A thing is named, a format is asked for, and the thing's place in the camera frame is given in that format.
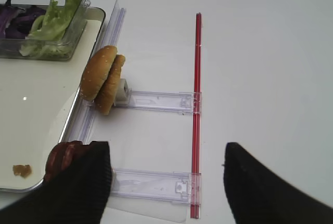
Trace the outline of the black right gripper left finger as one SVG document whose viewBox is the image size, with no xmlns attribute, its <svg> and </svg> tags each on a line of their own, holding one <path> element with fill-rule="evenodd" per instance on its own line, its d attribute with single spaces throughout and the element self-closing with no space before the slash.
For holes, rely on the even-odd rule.
<svg viewBox="0 0 333 224">
<path fill-rule="evenodd" d="M 55 178 L 1 210 L 1 223 L 100 223 L 111 191 L 109 144 L 97 141 Z"/>
</svg>

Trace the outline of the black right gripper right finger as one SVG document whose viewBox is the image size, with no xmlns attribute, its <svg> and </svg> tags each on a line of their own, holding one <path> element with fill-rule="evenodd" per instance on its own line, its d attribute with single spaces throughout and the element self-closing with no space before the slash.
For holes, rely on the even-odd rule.
<svg viewBox="0 0 333 224">
<path fill-rule="evenodd" d="M 332 223 L 332 207 L 277 176 L 236 142 L 225 148 L 224 189 L 236 223 Z"/>
</svg>

